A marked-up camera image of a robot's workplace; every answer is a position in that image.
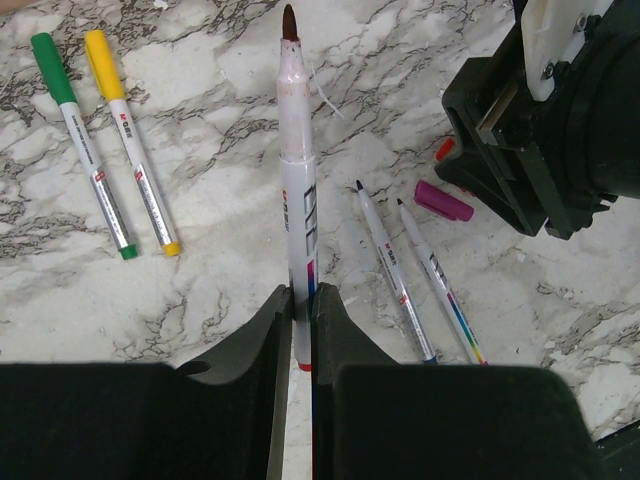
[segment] marble surface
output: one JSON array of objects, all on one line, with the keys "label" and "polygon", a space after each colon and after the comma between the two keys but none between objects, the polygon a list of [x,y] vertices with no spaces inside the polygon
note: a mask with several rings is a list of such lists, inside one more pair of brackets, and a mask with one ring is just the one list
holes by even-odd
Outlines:
[{"label": "marble surface", "polygon": [[[354,182],[389,228],[441,359],[463,352],[408,250],[395,198],[441,182],[451,134],[441,95],[471,55],[512,24],[506,1],[291,2],[309,67],[319,158],[320,278],[394,358],[415,360],[382,276]],[[284,2],[41,1],[0,17],[0,361],[179,364],[251,317],[287,264],[275,75]],[[107,31],[184,253],[164,257],[83,34]],[[142,256],[123,262],[106,230],[31,35],[52,32]],[[445,187],[456,195],[455,188]],[[573,388],[595,438],[640,417],[640,220],[619,201],[562,242],[524,238],[472,198],[469,224],[411,202],[487,355],[542,365]],[[309,377],[292,370],[285,478],[310,478]]]}]

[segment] marker barrel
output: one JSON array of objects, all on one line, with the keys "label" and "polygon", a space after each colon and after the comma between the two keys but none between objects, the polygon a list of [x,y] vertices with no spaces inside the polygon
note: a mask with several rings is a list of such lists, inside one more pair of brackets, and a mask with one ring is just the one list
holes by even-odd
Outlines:
[{"label": "marker barrel", "polygon": [[427,337],[424,325],[422,324],[418,311],[415,307],[415,303],[411,298],[411,294],[409,293],[409,289],[407,288],[406,282],[403,278],[404,276],[400,270],[400,265],[398,265],[389,234],[382,225],[382,221],[380,220],[378,213],[375,211],[373,202],[367,193],[364,190],[360,190],[358,194],[360,196],[360,202],[362,203],[365,218],[369,224],[373,242],[376,246],[376,251],[378,252],[378,256],[384,266],[384,270],[386,272],[387,279],[389,280],[389,284],[393,289],[395,299],[409,324],[409,330],[413,336],[413,340],[420,355],[422,356],[423,362],[433,363],[436,358],[435,349]]},{"label": "marker barrel", "polygon": [[400,205],[400,217],[411,240],[411,245],[420,260],[422,271],[431,282],[436,296],[449,317],[451,325],[456,331],[460,343],[462,343],[469,359],[472,363],[478,365],[488,365],[487,359],[478,343],[478,339],[471,329],[462,308],[460,308],[438,259],[422,236],[422,233],[420,233],[415,218],[404,205]]},{"label": "marker barrel", "polygon": [[318,287],[318,208],[315,158],[304,163],[280,161],[287,231],[289,280],[295,303],[294,351],[298,363],[311,365],[311,309]]},{"label": "marker barrel", "polygon": [[294,352],[311,367],[310,318],[318,286],[318,220],[315,155],[312,148],[309,75],[300,41],[281,41],[277,79],[280,113],[282,196],[289,278],[295,303]]},{"label": "marker barrel", "polygon": [[142,200],[153,224],[158,242],[169,256],[180,253],[180,244],[171,219],[164,206],[158,186],[151,174],[140,137],[133,124],[131,112],[125,100],[116,99],[109,102],[111,114],[118,126],[118,132],[127,151],[129,163],[142,195]]},{"label": "marker barrel", "polygon": [[78,104],[72,102],[63,103],[60,105],[60,110],[116,247],[125,260],[136,257],[135,245],[129,238],[129,232],[109,187],[106,173],[102,169],[102,162],[82,121]]}]

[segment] marker tip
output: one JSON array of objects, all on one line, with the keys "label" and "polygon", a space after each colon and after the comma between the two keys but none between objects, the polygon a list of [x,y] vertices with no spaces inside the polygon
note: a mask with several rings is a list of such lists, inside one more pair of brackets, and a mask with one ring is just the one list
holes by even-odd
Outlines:
[{"label": "marker tip", "polygon": [[293,13],[293,8],[288,3],[287,6],[284,7],[284,14],[282,15],[282,38],[290,42],[297,42],[299,40],[296,16]]}]

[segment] marker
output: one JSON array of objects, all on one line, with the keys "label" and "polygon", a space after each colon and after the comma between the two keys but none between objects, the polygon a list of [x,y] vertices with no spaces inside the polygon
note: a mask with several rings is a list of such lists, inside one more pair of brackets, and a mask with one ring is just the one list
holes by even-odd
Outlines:
[{"label": "marker", "polygon": [[373,202],[367,195],[367,192],[362,188],[360,180],[356,181],[358,187],[358,196],[360,197],[360,203],[362,204],[362,210],[364,216],[369,224],[369,230],[371,230],[371,236],[373,237],[373,243],[376,245],[378,256],[384,265],[384,270],[387,272],[387,278],[393,289],[396,301],[400,305],[400,309],[404,313],[409,326],[411,327],[411,333],[414,337],[420,355],[422,356],[423,363],[436,364],[436,352],[431,346],[431,342],[427,338],[422,321],[418,316],[418,310],[416,309],[411,294],[407,288],[407,284],[404,281],[404,275],[398,265],[395,254],[393,253],[393,245],[391,245],[391,239],[389,234],[382,225],[382,220],[378,216]]},{"label": "marker", "polygon": [[316,157],[311,146],[309,75],[291,5],[284,9],[278,74],[280,168],[289,279],[295,303],[293,346],[298,365],[311,371],[309,320],[318,286]]},{"label": "marker", "polygon": [[120,138],[122,138],[122,143],[127,151],[133,175],[140,189],[147,213],[151,218],[158,242],[166,255],[170,257],[178,255],[182,249],[151,173],[149,161],[140,143],[140,137],[133,125],[133,117],[125,100],[124,90],[111,57],[107,38],[102,30],[92,30],[84,38],[89,65],[91,65],[100,93],[109,103],[111,115],[118,126]]},{"label": "marker", "polygon": [[413,218],[413,215],[409,213],[409,210],[404,206],[402,200],[398,199],[398,205],[400,206],[400,217],[402,218],[402,223],[404,223],[404,227],[407,229],[413,249],[420,260],[422,271],[431,281],[431,285],[433,285],[433,289],[436,291],[438,299],[440,299],[442,306],[447,312],[447,316],[449,317],[454,330],[458,334],[460,342],[467,352],[469,359],[472,363],[478,365],[489,365],[486,357],[480,349],[478,339],[473,333],[473,330],[471,330],[469,322],[465,318],[464,313],[462,313],[462,309],[449,287],[449,282],[442,271],[442,267],[440,266],[438,259],[420,233],[420,229],[418,228],[415,218]]},{"label": "marker", "polygon": [[44,83],[47,85],[51,97],[62,111],[71,139],[78,150],[80,161],[91,181],[91,186],[98,198],[100,209],[111,231],[111,236],[118,247],[118,251],[125,260],[135,258],[138,256],[136,246],[129,239],[129,232],[107,183],[107,176],[102,169],[102,162],[82,121],[76,96],[71,89],[69,77],[64,71],[62,60],[53,43],[53,39],[48,33],[38,33],[31,37],[31,46],[33,47],[33,55],[36,58],[38,67],[42,72]]}]

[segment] green marker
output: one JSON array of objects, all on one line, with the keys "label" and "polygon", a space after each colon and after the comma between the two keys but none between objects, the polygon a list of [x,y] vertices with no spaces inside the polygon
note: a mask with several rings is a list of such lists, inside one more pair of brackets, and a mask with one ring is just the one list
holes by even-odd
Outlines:
[{"label": "green marker", "polygon": [[69,77],[67,77],[64,70],[53,39],[48,33],[39,33],[31,37],[31,46],[33,47],[33,55],[36,57],[36,62],[38,62],[42,72],[44,83],[49,88],[51,97],[53,97],[62,111],[71,139],[78,149],[80,161],[91,181],[91,186],[109,226],[111,236],[116,242],[118,251],[125,260],[135,258],[138,256],[138,251],[135,244],[131,243],[129,239],[129,232],[107,183],[107,176],[102,169],[100,157],[98,157],[98,153],[82,121],[76,96],[71,89]]}]

